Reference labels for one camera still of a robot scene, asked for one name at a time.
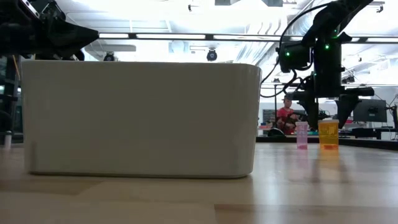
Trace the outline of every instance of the security camera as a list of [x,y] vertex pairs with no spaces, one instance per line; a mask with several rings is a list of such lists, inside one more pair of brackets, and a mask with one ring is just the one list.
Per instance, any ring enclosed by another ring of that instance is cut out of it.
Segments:
[[114,52],[107,52],[104,58],[104,62],[114,62]]
[[207,61],[214,62],[215,60],[217,60],[216,50],[210,49],[209,52],[207,53]]

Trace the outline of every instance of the red shirt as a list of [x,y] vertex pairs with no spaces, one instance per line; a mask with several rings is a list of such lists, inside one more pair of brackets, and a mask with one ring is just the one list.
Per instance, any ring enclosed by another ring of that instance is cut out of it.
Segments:
[[285,134],[294,133],[294,128],[290,129],[285,126],[286,119],[293,113],[293,109],[281,108],[276,112],[277,119],[281,119],[284,123],[278,124],[277,127]]

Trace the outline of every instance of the yellow cup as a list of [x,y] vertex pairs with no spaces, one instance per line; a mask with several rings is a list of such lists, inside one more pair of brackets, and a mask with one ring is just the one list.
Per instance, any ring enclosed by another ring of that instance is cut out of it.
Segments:
[[319,121],[318,130],[321,149],[338,149],[338,120]]

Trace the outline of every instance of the pink cup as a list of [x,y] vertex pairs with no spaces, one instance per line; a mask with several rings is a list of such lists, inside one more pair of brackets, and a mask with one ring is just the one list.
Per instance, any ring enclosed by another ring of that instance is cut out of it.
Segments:
[[296,122],[297,149],[308,149],[308,123]]

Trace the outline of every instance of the desk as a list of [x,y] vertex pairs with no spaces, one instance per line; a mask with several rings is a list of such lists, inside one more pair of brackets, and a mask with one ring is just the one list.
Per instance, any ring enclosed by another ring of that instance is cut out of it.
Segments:
[[316,144],[257,144],[253,173],[234,180],[43,177],[21,148],[0,150],[1,224],[391,224],[398,154]]

